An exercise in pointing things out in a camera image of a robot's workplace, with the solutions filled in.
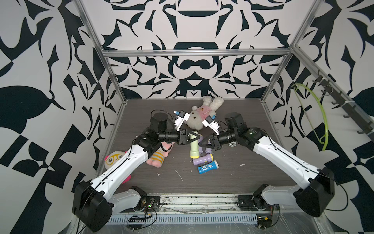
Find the green flashlight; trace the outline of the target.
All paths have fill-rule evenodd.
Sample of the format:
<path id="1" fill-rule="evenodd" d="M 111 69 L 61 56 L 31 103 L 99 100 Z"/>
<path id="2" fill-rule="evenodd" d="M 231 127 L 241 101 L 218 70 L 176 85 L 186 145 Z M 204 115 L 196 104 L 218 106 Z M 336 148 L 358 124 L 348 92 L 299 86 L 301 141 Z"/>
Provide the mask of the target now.
<path id="1" fill-rule="evenodd" d="M 200 137 L 190 137 L 190 139 L 199 138 L 200 139 L 199 143 L 200 143 L 200 141 L 201 141 L 201 139 L 202 139 L 203 136 L 201 134 L 199 134 L 199 135 L 200 135 Z M 198 150 L 199 145 L 190 145 L 190 147 L 191 147 L 191 149 L 190 149 L 190 158 L 191 159 L 197 159 L 197 158 L 199 158 L 200 157 L 200 153 L 199 153 L 199 150 Z"/>

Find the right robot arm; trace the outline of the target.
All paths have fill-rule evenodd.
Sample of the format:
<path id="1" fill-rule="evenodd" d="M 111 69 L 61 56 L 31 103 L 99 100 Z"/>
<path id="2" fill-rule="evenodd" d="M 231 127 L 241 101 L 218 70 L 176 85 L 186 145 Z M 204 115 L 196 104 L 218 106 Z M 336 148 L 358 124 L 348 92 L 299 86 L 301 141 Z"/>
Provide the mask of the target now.
<path id="1" fill-rule="evenodd" d="M 265 209 L 271 205 L 297 206 L 313 217 L 320 217 L 335 195 L 334 173 L 324 167 L 319 169 L 277 144 L 266 131 L 258 127 L 248 127 L 241 114 L 229 113 L 225 116 L 227 128 L 220 130 L 214 117 L 202 121 L 214 132 L 205 137 L 200 146 L 214 150 L 232 142 L 269 160 L 291 179 L 294 186 L 275 187 L 263 184 L 255 191 L 249 209 Z"/>

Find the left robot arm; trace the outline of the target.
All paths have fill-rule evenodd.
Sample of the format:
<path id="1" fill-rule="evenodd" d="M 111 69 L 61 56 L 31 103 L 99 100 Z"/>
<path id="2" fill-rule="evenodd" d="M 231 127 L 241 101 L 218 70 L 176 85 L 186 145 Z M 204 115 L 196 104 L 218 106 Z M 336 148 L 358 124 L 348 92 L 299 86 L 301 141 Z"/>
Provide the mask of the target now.
<path id="1" fill-rule="evenodd" d="M 102 229 L 112 215 L 120 211 L 137 207 L 145 193 L 139 188 L 131 188 L 115 195 L 123 181 L 141 164 L 146 162 L 162 147 L 163 142 L 188 145 L 191 131 L 182 129 L 190 114 L 175 112 L 176 119 L 172 128 L 166 113 L 156 113 L 150 119 L 150 125 L 132 142 L 130 149 L 114 166 L 90 181 L 80 182 L 74 192 L 72 212 L 93 233 Z"/>

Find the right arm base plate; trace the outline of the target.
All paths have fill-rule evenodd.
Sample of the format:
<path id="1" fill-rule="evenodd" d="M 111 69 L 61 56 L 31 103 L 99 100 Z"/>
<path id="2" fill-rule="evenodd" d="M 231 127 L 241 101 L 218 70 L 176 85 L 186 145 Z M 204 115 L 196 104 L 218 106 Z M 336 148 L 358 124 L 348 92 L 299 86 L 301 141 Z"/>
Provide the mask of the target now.
<path id="1" fill-rule="evenodd" d="M 237 206 L 242 211 L 276 211 L 280 207 L 278 204 L 269 205 L 261 196 L 238 195 Z"/>

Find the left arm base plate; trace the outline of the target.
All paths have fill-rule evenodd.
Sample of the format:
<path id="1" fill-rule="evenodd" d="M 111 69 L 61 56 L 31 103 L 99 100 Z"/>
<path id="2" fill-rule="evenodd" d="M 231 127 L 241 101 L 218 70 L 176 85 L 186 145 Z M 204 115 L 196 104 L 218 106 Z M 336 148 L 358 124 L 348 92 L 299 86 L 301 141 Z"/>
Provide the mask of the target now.
<path id="1" fill-rule="evenodd" d="M 137 204 L 135 208 L 128 208 L 121 212 L 122 213 L 143 212 L 146 208 L 149 208 L 150 210 L 154 209 L 158 212 L 159 207 L 160 207 L 160 200 L 161 200 L 160 196 L 142 197 L 140 202 Z"/>

